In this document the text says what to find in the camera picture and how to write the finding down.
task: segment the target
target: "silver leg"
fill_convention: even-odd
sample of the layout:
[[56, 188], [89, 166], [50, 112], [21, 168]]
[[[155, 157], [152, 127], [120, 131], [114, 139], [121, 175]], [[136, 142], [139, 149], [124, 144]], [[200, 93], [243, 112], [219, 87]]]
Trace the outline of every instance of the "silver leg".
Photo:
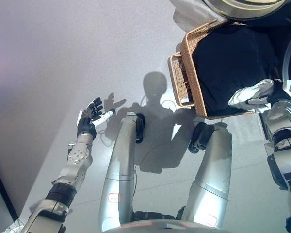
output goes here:
[[135, 113], [127, 113], [114, 145], [101, 196], [101, 232], [128, 223], [132, 218], [136, 120]]
[[232, 135], [226, 126], [220, 123], [214, 126], [181, 219], [220, 228], [229, 192]]

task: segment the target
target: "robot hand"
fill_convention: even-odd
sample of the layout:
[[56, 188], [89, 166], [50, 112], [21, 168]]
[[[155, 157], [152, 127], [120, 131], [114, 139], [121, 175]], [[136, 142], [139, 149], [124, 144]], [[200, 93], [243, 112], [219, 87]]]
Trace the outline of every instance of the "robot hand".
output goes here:
[[79, 112], [77, 120], [77, 136], [84, 132], [89, 132], [93, 136], [93, 140], [96, 138], [95, 126], [105, 122], [115, 113], [115, 109], [110, 109], [102, 114], [101, 110], [103, 107], [101, 105], [102, 101], [100, 97], [98, 97], [90, 102], [85, 110]]

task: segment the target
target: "round metal object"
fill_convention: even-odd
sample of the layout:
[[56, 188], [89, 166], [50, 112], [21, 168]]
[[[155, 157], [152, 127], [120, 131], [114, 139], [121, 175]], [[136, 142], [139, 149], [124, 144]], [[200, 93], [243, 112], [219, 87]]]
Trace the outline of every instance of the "round metal object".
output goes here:
[[273, 13], [290, 0], [203, 0], [217, 13], [231, 19], [249, 20]]

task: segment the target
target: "woven basket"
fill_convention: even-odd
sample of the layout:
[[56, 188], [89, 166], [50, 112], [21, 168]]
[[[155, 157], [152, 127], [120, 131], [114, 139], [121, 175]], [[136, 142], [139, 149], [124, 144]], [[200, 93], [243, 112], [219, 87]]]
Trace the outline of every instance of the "woven basket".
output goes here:
[[[187, 103], [186, 107], [194, 105], [196, 113], [199, 117], [206, 118], [206, 119], [218, 119], [218, 118], [225, 118], [225, 117], [231, 117], [236, 115], [241, 115], [245, 113], [252, 113], [252, 112], [242, 112], [237, 114], [230, 114], [230, 115], [223, 115], [223, 116], [208, 116], [203, 94], [199, 85], [198, 81], [198, 75], [195, 70], [195, 64], [192, 59], [192, 54], [195, 50], [195, 48], [198, 46], [198, 42], [201, 41], [203, 38], [205, 38], [209, 33], [211, 33], [213, 30], [222, 27], [223, 25], [228, 24], [229, 21], [223, 21], [220, 23], [216, 23], [216, 20], [206, 23], [190, 32], [188, 32], [185, 37], [183, 38], [183, 41], [181, 43], [181, 52], [176, 53], [172, 55], [169, 58], [169, 67], [173, 67], [173, 71], [171, 70], [170, 75], [174, 87], [174, 93], [176, 102], [178, 105], [182, 106], [179, 102], [181, 102], [181, 99], [183, 99], [182, 92], [185, 92], [186, 89], [190, 90], [190, 93], [193, 98], [193, 103]], [[181, 67], [177, 66], [174, 62], [175, 57], [179, 60], [181, 59], [183, 62], [183, 66], [185, 67], [181, 69]], [[184, 88], [180, 85], [181, 81], [184, 80], [184, 77], [187, 78], [189, 82], [189, 87]]]
[[183, 108], [193, 107], [193, 97], [180, 52], [171, 55], [168, 65], [177, 105]]

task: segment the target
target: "black cloth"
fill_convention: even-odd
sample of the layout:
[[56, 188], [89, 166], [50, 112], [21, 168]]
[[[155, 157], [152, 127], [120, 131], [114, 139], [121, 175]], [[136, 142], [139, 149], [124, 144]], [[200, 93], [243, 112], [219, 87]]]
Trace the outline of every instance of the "black cloth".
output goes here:
[[198, 43], [193, 61], [211, 115], [216, 111], [229, 112], [232, 95], [267, 79], [277, 58], [267, 34], [244, 25], [228, 25]]

